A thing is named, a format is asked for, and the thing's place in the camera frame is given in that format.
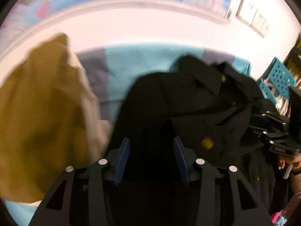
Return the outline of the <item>person's right forearm pink sleeve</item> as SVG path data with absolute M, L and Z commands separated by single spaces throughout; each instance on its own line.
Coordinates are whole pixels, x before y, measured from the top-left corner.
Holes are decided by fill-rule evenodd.
M 290 199 L 290 201 L 288 202 L 288 204 L 284 209 L 284 217 L 286 218 L 286 220 L 289 220 L 289 218 L 292 216 L 293 212 L 297 208 L 298 204 L 300 203 L 300 189 L 301 189 L 300 177 L 301 177 L 300 171 L 292 172 L 290 174 L 293 197 Z

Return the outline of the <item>person's right hand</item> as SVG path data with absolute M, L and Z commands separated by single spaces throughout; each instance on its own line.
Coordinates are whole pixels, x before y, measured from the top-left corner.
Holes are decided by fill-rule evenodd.
M 292 164 L 291 171 L 294 173 L 300 172 L 301 168 L 301 154 L 298 153 L 295 157 L 279 156 L 278 169 L 284 169 L 287 164 Z

